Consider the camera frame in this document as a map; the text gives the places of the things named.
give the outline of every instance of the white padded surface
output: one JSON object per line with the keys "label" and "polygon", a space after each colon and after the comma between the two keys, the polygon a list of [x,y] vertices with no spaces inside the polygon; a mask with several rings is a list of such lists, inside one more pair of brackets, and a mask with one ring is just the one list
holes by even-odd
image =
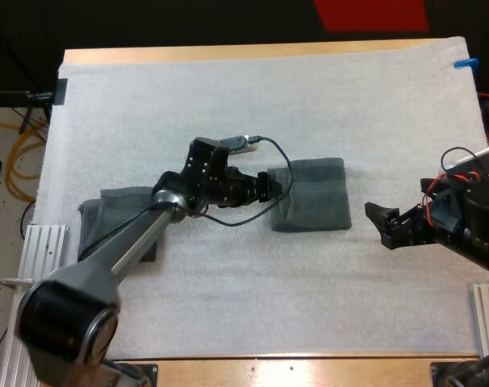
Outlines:
{"label": "white padded surface", "polygon": [[[476,351],[467,285],[489,273],[441,246],[393,252],[364,203],[420,199],[443,151],[485,147],[465,41],[391,52],[192,63],[68,65],[53,111],[35,221],[70,227],[100,189],[154,185],[180,170],[195,136],[275,138],[292,159],[345,161],[353,226],[279,234],[268,217],[168,228],[156,263],[120,286],[110,356]],[[267,143],[233,156],[245,173],[282,166]],[[238,220],[258,204],[211,210]]]}

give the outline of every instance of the gray cloth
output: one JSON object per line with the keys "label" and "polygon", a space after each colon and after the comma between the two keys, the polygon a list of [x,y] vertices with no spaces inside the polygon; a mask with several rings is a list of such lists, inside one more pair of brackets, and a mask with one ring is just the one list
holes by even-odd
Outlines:
{"label": "gray cloth", "polygon": [[[343,159],[291,161],[290,194],[271,210],[271,229],[283,232],[348,230],[349,197]],[[288,168],[269,169],[282,187],[290,182]]]}
{"label": "gray cloth", "polygon": [[[127,187],[102,189],[99,199],[91,199],[80,205],[81,231],[77,256],[112,228],[149,206],[152,187]],[[141,261],[155,260],[157,244],[144,254]]]}

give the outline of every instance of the red panel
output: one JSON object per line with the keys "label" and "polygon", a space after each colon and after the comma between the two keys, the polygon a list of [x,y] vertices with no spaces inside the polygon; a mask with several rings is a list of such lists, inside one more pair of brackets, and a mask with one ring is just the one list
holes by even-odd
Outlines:
{"label": "red panel", "polygon": [[314,0],[327,31],[429,31],[424,0]]}

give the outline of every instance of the blue clip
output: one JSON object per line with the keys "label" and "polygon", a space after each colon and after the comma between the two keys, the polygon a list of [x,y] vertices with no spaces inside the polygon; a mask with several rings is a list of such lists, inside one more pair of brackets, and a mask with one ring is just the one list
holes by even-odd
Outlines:
{"label": "blue clip", "polygon": [[469,59],[459,60],[454,64],[455,69],[463,69],[464,67],[470,67],[472,69],[472,73],[476,74],[478,72],[479,59],[469,58]]}

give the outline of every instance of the black background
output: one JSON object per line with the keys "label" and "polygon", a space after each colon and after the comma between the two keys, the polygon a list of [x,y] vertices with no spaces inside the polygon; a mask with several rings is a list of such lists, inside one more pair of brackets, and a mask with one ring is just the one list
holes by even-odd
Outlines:
{"label": "black background", "polygon": [[0,0],[0,106],[49,91],[66,48],[465,36],[489,91],[489,0],[427,0],[429,33],[328,33],[311,0]]}

